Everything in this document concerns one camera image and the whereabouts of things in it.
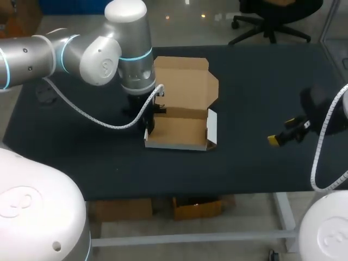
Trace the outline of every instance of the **box lid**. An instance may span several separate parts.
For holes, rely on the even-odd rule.
[[[218,98],[219,81],[208,71],[205,58],[157,57],[154,64],[156,82],[165,86],[165,96],[156,103],[206,110]]]

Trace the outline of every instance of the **white cable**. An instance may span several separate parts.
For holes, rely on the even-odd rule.
[[[338,179],[336,180],[334,183],[332,183],[330,186],[324,188],[324,189],[320,189],[317,187],[316,182],[315,182],[315,174],[316,174],[316,167],[318,166],[318,161],[319,161],[319,156],[320,156],[320,151],[321,151],[321,147],[322,147],[322,143],[324,141],[324,136],[325,136],[325,132],[326,132],[326,128],[328,126],[328,123],[330,121],[330,118],[332,116],[332,113],[338,103],[338,101],[340,100],[340,98],[342,97],[342,95],[348,90],[348,84],[346,86],[344,86],[336,95],[336,97],[333,99],[330,108],[326,114],[325,117],[325,121],[322,124],[321,127],[321,131],[320,131],[320,135],[319,135],[319,140],[318,140],[318,145],[316,146],[316,150],[315,150],[315,156],[314,156],[314,161],[313,161],[313,166],[312,166],[312,172],[310,174],[310,183],[312,185],[312,188],[317,191],[317,192],[328,192],[330,190],[334,190],[335,188],[337,188],[338,186],[340,186],[343,182],[345,182],[348,179],[348,170],[346,172],[344,172],[344,174]]]
[[[137,123],[137,121],[139,121],[139,119],[141,118],[142,114],[144,113],[146,107],[148,106],[148,104],[150,102],[152,102],[152,99],[154,98],[154,96],[157,93],[160,93],[160,95],[163,95],[163,89],[164,86],[163,84],[159,84],[153,91],[152,93],[149,95],[149,97],[147,98],[147,100],[145,101],[144,105],[142,106],[142,108],[140,109],[138,115],[135,117],[135,119],[127,124],[127,125],[123,125],[123,126],[113,126],[113,125],[109,125],[107,123],[101,122],[95,118],[93,118],[92,116],[90,116],[89,114],[85,113],[84,111],[82,111],[81,109],[79,109],[75,104],[73,104],[71,101],[69,101],[68,98],[66,98],[64,96],[64,94],[61,93],[61,91],[57,88],[57,86],[48,78],[43,78],[43,80],[45,80],[56,92],[57,94],[68,104],[70,105],[74,110],[76,110],[77,112],[79,112],[80,114],[82,114],[83,116],[85,116],[87,119],[101,125],[104,126],[106,128],[110,128],[110,129],[127,129],[130,128],[131,126],[133,126],[134,124]]]

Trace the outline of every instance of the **black table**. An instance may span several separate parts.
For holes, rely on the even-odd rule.
[[[155,55],[205,57],[220,81],[218,146],[209,152],[144,148],[136,128],[109,130],[82,117],[63,100],[42,106],[36,81],[22,89],[4,143],[32,160],[69,175],[86,200],[152,196],[311,190],[318,137],[273,148],[267,136],[302,113],[299,93],[319,84],[340,88],[317,45],[154,48]],[[116,79],[97,88],[69,75],[53,77],[77,106],[101,121],[122,125],[126,95]],[[348,132],[326,139],[318,184],[328,185],[348,167]],[[348,189],[348,183],[341,188]]]

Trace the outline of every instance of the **black office chair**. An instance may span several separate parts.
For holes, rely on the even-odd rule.
[[[235,15],[233,17],[232,28],[238,29],[238,21],[243,21],[255,25],[253,29],[233,39],[228,44],[234,45],[237,42],[243,41],[249,37],[252,37],[259,33],[264,33],[265,38],[269,38],[271,44],[276,44],[277,40],[274,32],[281,32],[284,34],[290,34],[310,42],[309,35],[284,26],[286,23],[292,23],[301,20],[320,9],[323,4],[323,0],[296,0],[295,3],[289,4],[286,7],[271,4],[263,0],[241,0],[242,8],[246,10],[246,13],[255,13],[261,18],[246,17]]]

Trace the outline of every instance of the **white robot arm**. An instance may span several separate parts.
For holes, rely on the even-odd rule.
[[[146,13],[141,0],[114,0],[105,8],[105,22],[88,34],[57,29],[1,40],[0,93],[59,71],[101,86],[118,70],[130,106],[139,111],[158,88]],[[76,184],[58,170],[2,148],[0,260],[92,260],[86,206]]]
[[[105,8],[105,22],[84,35],[57,29],[46,35],[0,42],[0,89],[65,71],[101,86],[117,67],[122,86],[131,95],[154,89],[155,75],[147,9],[141,0],[114,0]]]
[[[67,175],[0,148],[0,180],[0,260],[92,260],[85,202]]]

